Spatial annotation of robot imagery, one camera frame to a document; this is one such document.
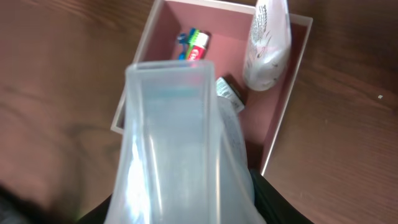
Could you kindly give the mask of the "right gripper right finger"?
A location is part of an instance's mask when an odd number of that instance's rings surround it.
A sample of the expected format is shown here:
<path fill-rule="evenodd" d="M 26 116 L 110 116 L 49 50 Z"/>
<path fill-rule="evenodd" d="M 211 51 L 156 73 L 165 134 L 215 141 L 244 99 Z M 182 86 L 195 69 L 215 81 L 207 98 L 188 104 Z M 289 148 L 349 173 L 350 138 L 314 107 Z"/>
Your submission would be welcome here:
<path fill-rule="evenodd" d="M 254 204 L 267 224 L 313 224 L 273 188 L 258 170 L 251 169 Z"/>

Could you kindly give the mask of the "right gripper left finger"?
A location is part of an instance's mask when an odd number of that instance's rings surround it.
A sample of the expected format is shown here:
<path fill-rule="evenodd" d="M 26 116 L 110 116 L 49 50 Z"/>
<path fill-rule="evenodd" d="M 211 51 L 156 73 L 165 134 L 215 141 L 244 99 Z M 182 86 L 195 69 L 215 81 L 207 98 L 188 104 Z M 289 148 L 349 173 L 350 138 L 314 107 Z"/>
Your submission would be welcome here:
<path fill-rule="evenodd" d="M 76 224 L 104 224 L 112 195 L 81 217 Z"/>

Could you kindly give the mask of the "white box with pink interior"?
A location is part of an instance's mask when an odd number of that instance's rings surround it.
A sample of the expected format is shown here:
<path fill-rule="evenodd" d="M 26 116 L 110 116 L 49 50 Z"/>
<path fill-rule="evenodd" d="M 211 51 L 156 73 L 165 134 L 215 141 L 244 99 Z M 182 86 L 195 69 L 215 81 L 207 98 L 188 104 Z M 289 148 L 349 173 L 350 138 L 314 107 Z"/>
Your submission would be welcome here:
<path fill-rule="evenodd" d="M 181 49 L 177 35 L 197 28 L 210 33 L 206 59 L 215 64 L 238 91 L 245 107 L 239 114 L 249 166 L 265 172 L 292 89 L 313 19 L 290 15 L 292 51 L 285 75 L 267 91 L 248 90 L 243 82 L 246 41 L 255 13 L 253 6 L 226 1 L 155 1 L 139 41 L 134 62 L 173 60 Z"/>

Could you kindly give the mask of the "clear spray bottle dark liquid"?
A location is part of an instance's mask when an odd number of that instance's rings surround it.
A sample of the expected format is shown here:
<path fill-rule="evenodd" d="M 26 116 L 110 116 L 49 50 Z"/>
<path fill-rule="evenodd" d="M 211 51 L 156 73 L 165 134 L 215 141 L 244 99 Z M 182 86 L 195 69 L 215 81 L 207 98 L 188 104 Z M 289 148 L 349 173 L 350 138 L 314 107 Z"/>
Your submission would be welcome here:
<path fill-rule="evenodd" d="M 208 60 L 126 70 L 123 143 L 106 223 L 263 223 L 238 116 Z"/>

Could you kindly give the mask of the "green and white small packet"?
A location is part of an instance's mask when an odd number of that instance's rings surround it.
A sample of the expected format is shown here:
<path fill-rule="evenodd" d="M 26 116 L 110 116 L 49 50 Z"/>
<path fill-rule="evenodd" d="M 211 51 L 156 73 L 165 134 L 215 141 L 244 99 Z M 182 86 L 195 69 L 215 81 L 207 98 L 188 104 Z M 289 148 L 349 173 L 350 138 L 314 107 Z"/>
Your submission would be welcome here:
<path fill-rule="evenodd" d="M 235 112 L 240 113 L 245 109 L 244 97 L 241 94 L 238 82 L 231 74 L 217 78 L 216 92 L 218 96 L 229 99 Z"/>

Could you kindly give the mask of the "white cream tube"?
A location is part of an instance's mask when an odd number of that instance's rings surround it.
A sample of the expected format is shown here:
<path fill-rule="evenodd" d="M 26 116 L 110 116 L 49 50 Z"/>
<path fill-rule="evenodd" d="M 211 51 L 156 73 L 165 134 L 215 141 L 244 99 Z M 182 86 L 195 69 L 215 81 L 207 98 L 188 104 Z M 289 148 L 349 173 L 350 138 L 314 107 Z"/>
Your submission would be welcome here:
<path fill-rule="evenodd" d="M 245 84 L 254 91 L 272 88 L 287 68 L 291 46 L 287 0 L 258 0 L 246 47 Z"/>

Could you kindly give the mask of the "red green toothpaste tube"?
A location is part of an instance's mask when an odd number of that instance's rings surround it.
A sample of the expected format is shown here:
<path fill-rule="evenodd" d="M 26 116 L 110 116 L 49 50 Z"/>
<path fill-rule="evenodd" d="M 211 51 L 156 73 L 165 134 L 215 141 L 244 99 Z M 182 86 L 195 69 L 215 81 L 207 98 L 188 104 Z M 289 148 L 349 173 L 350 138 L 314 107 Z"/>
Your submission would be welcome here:
<path fill-rule="evenodd" d="M 200 60 L 204 57 L 206 48 L 209 42 L 210 36 L 205 33 L 198 31 L 194 34 L 192 41 L 190 42 L 190 48 L 186 56 L 187 60 Z"/>

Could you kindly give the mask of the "green toothbrush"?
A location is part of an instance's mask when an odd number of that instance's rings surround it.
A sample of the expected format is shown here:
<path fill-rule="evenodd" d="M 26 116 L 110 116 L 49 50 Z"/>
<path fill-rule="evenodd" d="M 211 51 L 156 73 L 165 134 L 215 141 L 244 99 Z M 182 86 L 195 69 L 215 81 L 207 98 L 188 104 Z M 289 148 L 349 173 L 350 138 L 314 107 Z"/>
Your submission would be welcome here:
<path fill-rule="evenodd" d="M 186 60 L 188 60 L 190 52 L 192 51 L 193 45 L 194 45 L 194 43 L 196 41 L 196 38 L 197 38 L 199 33 L 200 33 L 199 29 L 196 29 L 196 28 L 191 28 L 190 29 L 189 36 L 188 36 L 188 39 L 187 39 L 188 49 L 187 49 L 186 54 L 185 54 L 185 59 Z"/>

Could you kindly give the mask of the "blue toothbrush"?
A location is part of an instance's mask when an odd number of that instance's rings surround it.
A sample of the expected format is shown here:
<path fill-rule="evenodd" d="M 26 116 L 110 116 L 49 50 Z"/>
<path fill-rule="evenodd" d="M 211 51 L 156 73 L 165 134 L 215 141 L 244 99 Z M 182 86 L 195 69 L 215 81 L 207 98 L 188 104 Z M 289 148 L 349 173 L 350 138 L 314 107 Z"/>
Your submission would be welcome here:
<path fill-rule="evenodd" d="M 186 59 L 187 50 L 188 50 L 188 46 L 189 46 L 189 44 L 188 44 L 188 35 L 186 33 L 181 33 L 177 37 L 177 41 L 178 41 L 178 44 L 180 46 L 182 46 L 182 51 L 178 55 L 178 59 L 179 60 L 185 60 Z"/>

